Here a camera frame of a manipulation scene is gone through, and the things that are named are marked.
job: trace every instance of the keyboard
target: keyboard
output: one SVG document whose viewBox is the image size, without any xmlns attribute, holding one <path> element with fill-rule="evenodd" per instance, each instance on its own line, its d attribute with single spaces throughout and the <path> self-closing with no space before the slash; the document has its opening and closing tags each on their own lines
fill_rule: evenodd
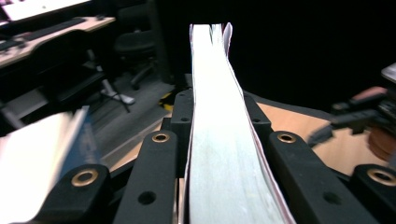
<svg viewBox="0 0 396 224">
<path fill-rule="evenodd" d="M 84 19 L 84 18 L 74 18 L 70 21 L 64 21 L 64 22 L 61 22 L 59 24 L 56 24 L 56 25 L 53 25 L 53 26 L 50 26 L 50 27 L 47 27 L 44 29 L 34 31 L 34 32 L 30 33 L 29 35 L 24 36 L 23 38 L 27 41 L 32 41 L 32 40 L 38 39 L 40 37 L 43 37 L 45 35 L 50 35 L 50 34 L 58 32 L 58 31 L 61 31 L 63 29 L 83 23 L 84 21 L 86 21 L 86 19 Z"/>
<path fill-rule="evenodd" d="M 15 40 L 6 40 L 3 43 L 0 43 L 0 51 L 10 49 L 12 47 L 16 47 L 21 43 L 21 41 L 15 41 Z"/>
</svg>

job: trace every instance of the wooden surface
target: wooden surface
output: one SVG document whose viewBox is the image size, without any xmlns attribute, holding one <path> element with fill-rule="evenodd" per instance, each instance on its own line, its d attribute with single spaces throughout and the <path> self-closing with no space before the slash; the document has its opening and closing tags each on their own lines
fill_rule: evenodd
<svg viewBox="0 0 396 224">
<path fill-rule="evenodd" d="M 317 119 L 269 105 L 259 104 L 259 107 L 271 120 L 274 131 L 296 133 L 305 141 L 312 132 L 329 122 L 325 119 Z M 366 146 L 367 134 L 351 135 L 348 129 L 338 130 L 334 132 L 334 138 L 315 146 L 313 149 L 327 166 L 346 175 L 351 175 L 354 167 L 358 164 L 375 163 L 386 165 L 385 161 L 381 161 L 374 156 Z M 137 158 L 140 147 L 141 144 L 134 147 L 117 164 L 111 167 L 110 171 Z"/>
<path fill-rule="evenodd" d="M 69 28 L 63 29 L 62 31 L 50 34 L 50 35 L 45 35 L 43 37 L 40 37 L 38 39 L 28 41 L 26 42 L 26 47 L 23 49 L 18 49 L 17 47 L 13 47 L 9 49 L 8 52 L 4 52 L 0 54 L 0 68 L 10 65 L 12 63 L 18 62 L 25 57 L 27 57 L 32 49 L 38 45 L 40 42 L 43 42 L 45 40 L 51 39 L 53 37 L 56 37 L 58 35 L 62 35 L 64 33 L 67 33 L 71 30 L 84 30 L 86 32 L 92 32 L 94 30 L 97 30 L 99 28 L 102 28 L 109 23 L 113 22 L 115 19 L 112 17 L 104 18 L 101 21 L 98 21 L 95 17 L 84 17 L 86 21 L 83 23 L 71 26 Z"/>
</svg>

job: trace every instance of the brass ring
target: brass ring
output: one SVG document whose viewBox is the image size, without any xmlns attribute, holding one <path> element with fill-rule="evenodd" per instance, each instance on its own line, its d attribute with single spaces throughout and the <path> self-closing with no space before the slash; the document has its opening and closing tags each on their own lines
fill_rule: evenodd
<svg viewBox="0 0 396 224">
<path fill-rule="evenodd" d="M 377 174 L 384 175 L 387 179 L 379 177 Z M 396 176 L 393 174 L 390 174 L 386 171 L 379 170 L 379 169 L 370 169 L 367 171 L 367 175 L 370 176 L 374 181 L 390 186 L 390 187 L 395 187 L 396 186 Z"/>
<path fill-rule="evenodd" d="M 79 178 L 82 175 L 90 175 L 89 178 L 80 180 Z M 75 187 L 84 187 L 90 185 L 95 179 L 99 176 L 98 172 L 95 169 L 85 169 L 78 172 L 72 179 L 72 185 Z"/>
<path fill-rule="evenodd" d="M 285 143 L 294 143 L 296 141 L 296 138 L 293 135 L 286 134 L 286 133 L 278 134 L 277 139 L 279 139 L 279 141 L 285 142 Z"/>
<path fill-rule="evenodd" d="M 170 138 L 170 136 L 166 133 L 158 133 L 155 134 L 154 136 L 152 136 L 152 141 L 156 142 L 156 143 L 163 143 L 168 141 Z"/>
</svg>

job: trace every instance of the black chair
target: black chair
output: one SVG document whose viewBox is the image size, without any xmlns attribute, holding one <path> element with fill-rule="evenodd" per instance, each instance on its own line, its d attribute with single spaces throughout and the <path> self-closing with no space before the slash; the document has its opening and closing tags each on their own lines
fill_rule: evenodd
<svg viewBox="0 0 396 224">
<path fill-rule="evenodd" d="M 43 83 L 41 90 L 49 99 L 53 112 L 74 111 L 85 104 L 89 96 L 100 92 L 104 83 L 114 90 L 110 97 L 120 97 L 92 55 L 89 34 L 81 30 L 59 35 L 33 49 L 28 59 L 29 70 L 31 76 Z M 127 104 L 120 102 L 130 112 Z"/>
<path fill-rule="evenodd" d="M 116 38 L 114 50 L 132 71 L 133 89 L 139 89 L 140 81 L 156 72 L 155 41 L 150 28 L 146 2 L 116 1 L 117 21 L 120 35 Z"/>
</svg>

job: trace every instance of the open book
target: open book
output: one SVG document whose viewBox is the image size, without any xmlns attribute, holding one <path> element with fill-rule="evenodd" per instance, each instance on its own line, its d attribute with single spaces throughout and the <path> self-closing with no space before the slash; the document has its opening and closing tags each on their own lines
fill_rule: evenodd
<svg viewBox="0 0 396 224">
<path fill-rule="evenodd" d="M 228 61 L 232 26 L 191 25 L 194 112 L 184 202 L 189 222 L 294 223 Z"/>
<path fill-rule="evenodd" d="M 64 174 L 101 163 L 88 110 L 55 114 L 0 139 L 1 224 L 32 219 Z"/>
</svg>

